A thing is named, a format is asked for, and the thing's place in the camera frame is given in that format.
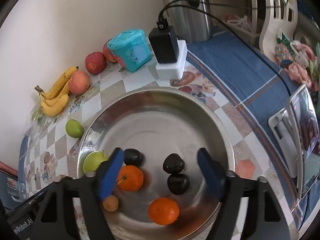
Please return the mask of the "pointed green mango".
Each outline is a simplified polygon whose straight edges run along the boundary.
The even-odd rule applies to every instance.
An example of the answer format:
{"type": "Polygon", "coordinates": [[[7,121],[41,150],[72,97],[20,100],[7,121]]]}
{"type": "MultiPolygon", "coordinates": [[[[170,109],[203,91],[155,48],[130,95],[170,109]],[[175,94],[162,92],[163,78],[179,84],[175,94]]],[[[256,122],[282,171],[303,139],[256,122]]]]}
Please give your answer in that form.
{"type": "Polygon", "coordinates": [[[75,119],[70,119],[67,121],[66,123],[66,133],[73,138],[81,138],[83,133],[84,133],[84,129],[81,125],[80,122],[78,122],[78,120],[75,119]]]}

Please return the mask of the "white wooden chair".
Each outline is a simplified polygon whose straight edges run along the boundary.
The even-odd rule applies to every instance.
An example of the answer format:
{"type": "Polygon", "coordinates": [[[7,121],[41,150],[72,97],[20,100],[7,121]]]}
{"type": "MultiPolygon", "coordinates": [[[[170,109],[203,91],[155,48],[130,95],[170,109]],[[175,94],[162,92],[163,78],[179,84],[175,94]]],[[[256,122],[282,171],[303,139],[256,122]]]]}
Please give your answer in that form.
{"type": "Polygon", "coordinates": [[[293,33],[298,22],[297,0],[265,0],[266,13],[260,34],[257,34],[258,2],[251,0],[253,30],[250,34],[251,43],[259,40],[259,49],[271,61],[276,62],[274,49],[276,35],[282,31],[287,37],[293,38],[293,33]]]}

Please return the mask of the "round green apple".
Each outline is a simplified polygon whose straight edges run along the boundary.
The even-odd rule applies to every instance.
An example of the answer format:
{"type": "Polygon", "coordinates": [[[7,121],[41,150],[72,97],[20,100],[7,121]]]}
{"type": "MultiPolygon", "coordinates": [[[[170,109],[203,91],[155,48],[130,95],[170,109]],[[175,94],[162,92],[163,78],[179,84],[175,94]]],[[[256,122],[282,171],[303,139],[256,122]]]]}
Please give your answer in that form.
{"type": "Polygon", "coordinates": [[[84,160],[82,169],[84,174],[96,171],[100,164],[104,161],[108,161],[108,155],[103,151],[94,151],[90,153],[84,160]]]}

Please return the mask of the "orange tangerine bottom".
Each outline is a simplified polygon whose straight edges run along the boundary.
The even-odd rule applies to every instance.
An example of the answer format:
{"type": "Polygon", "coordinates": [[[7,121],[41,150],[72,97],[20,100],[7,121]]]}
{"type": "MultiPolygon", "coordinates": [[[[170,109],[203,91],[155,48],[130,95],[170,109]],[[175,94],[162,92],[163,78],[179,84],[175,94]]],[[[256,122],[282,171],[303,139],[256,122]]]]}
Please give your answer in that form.
{"type": "Polygon", "coordinates": [[[169,225],[178,219],[180,208],[170,198],[158,198],[149,205],[148,215],[158,225],[169,225]]]}

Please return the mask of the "right red apple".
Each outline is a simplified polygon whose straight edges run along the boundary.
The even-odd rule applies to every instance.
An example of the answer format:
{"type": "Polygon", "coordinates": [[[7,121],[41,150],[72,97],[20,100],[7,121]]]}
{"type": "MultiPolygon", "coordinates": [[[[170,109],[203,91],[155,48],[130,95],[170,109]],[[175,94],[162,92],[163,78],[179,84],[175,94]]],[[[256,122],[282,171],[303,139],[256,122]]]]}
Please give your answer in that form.
{"type": "Polygon", "coordinates": [[[110,40],[107,40],[106,43],[103,45],[103,55],[105,59],[110,63],[117,63],[117,59],[114,57],[114,55],[111,53],[111,51],[107,47],[107,43],[110,40]]]}

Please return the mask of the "dark plum top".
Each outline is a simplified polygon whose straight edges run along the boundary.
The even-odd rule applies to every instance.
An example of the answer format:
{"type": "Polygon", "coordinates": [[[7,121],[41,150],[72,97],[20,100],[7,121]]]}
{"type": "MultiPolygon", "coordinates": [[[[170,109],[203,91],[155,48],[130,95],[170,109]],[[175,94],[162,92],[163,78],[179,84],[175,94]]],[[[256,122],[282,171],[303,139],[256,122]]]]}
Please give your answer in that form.
{"type": "Polygon", "coordinates": [[[124,164],[140,167],[143,163],[144,155],[134,148],[124,150],[124,164]]]}

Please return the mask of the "middle red apple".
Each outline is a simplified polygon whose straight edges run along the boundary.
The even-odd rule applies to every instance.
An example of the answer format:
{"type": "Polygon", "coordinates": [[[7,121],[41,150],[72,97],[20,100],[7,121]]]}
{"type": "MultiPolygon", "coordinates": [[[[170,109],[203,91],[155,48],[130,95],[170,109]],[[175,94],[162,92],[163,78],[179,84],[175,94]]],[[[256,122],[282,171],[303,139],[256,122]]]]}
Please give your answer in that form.
{"type": "Polygon", "coordinates": [[[85,58],[85,67],[92,75],[97,75],[106,68],[106,59],[102,52],[95,51],[85,58]]]}

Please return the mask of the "dark plum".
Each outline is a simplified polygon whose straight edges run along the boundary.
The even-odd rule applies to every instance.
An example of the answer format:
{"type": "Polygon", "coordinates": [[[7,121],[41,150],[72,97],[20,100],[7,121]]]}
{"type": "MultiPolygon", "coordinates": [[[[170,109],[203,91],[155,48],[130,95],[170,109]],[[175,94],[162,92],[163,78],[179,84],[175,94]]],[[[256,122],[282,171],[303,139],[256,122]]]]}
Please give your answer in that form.
{"type": "Polygon", "coordinates": [[[186,174],[171,174],[168,176],[167,186],[172,194],[179,196],[189,189],[190,180],[186,174]]]}
{"type": "Polygon", "coordinates": [[[140,167],[143,163],[144,155],[134,148],[124,150],[124,164],[140,167]]]}
{"type": "Polygon", "coordinates": [[[163,170],[168,174],[177,174],[184,170],[185,162],[176,153],[172,153],[166,157],[163,162],[163,170]]]}

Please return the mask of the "glass mug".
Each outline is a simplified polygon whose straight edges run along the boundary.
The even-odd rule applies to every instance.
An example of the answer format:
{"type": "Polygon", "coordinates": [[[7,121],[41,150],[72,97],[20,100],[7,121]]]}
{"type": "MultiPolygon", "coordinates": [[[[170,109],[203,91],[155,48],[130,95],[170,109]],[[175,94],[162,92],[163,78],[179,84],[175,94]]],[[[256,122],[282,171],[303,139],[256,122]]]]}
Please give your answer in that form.
{"type": "Polygon", "coordinates": [[[7,189],[13,201],[21,203],[26,199],[26,189],[23,183],[15,179],[7,178],[7,189]]]}

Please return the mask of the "smartphone on stand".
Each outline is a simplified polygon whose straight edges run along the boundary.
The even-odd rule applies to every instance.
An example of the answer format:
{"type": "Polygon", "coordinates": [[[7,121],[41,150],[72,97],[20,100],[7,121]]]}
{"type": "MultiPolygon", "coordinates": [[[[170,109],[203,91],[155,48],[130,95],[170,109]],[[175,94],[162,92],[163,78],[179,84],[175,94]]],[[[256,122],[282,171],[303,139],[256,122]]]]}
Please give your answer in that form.
{"type": "Polygon", "coordinates": [[[311,95],[305,84],[289,97],[286,110],[297,150],[297,190],[303,199],[319,178],[319,127],[311,95]]]}

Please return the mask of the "teal plastic box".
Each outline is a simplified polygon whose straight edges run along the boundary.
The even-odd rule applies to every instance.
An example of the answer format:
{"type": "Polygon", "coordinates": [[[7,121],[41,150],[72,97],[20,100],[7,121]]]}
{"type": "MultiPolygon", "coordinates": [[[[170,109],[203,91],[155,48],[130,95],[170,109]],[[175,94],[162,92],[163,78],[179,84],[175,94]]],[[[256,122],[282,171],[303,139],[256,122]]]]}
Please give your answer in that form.
{"type": "Polygon", "coordinates": [[[118,63],[130,72],[135,72],[152,58],[142,29],[124,31],[109,40],[106,46],[118,63]]]}

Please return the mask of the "black charger on white base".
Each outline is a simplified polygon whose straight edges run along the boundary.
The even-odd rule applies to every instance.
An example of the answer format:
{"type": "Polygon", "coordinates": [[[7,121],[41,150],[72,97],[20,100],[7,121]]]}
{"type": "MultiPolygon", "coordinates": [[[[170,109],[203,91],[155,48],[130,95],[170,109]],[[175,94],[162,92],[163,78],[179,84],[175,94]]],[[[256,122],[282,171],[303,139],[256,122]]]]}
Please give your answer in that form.
{"type": "Polygon", "coordinates": [[[149,33],[149,41],[156,57],[156,71],[162,80],[179,80],[183,77],[187,44],[178,40],[175,29],[167,19],[160,18],[157,28],[149,33]]]}

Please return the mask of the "dark plum bottom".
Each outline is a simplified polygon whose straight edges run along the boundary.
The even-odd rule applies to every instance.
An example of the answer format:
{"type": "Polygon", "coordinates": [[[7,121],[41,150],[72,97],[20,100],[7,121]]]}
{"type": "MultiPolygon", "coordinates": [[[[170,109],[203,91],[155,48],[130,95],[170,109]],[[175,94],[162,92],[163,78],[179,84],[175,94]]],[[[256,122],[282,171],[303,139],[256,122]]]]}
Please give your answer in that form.
{"type": "Polygon", "coordinates": [[[171,174],[168,176],[167,186],[172,194],[179,196],[189,189],[190,180],[186,174],[171,174]]]}

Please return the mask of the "orange tangerine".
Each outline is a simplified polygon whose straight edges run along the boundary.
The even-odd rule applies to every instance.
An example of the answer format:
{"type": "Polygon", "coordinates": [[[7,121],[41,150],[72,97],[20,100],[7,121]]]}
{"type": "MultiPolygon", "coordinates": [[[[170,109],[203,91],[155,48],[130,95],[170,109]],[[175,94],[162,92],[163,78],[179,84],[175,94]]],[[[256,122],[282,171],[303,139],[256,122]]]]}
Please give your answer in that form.
{"type": "Polygon", "coordinates": [[[148,215],[158,225],[169,225],[178,219],[180,208],[170,198],[158,198],[149,205],[148,215]]]}
{"type": "Polygon", "coordinates": [[[120,169],[116,183],[117,187],[122,191],[136,192],[144,183],[144,174],[139,168],[133,165],[126,165],[120,169]]]}

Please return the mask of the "red apple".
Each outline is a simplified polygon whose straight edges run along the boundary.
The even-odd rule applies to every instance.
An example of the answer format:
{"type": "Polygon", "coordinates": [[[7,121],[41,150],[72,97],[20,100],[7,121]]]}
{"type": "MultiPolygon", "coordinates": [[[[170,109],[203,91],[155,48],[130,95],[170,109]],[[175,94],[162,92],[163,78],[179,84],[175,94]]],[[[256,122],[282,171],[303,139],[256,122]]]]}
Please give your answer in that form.
{"type": "Polygon", "coordinates": [[[105,59],[110,63],[117,63],[117,59],[114,57],[114,55],[111,53],[111,51],[107,47],[107,43],[110,40],[107,40],[106,43],[103,45],[103,55],[105,59]]]}
{"type": "Polygon", "coordinates": [[[106,68],[106,59],[102,52],[95,51],[85,58],[85,67],[92,75],[97,75],[106,68]]]}

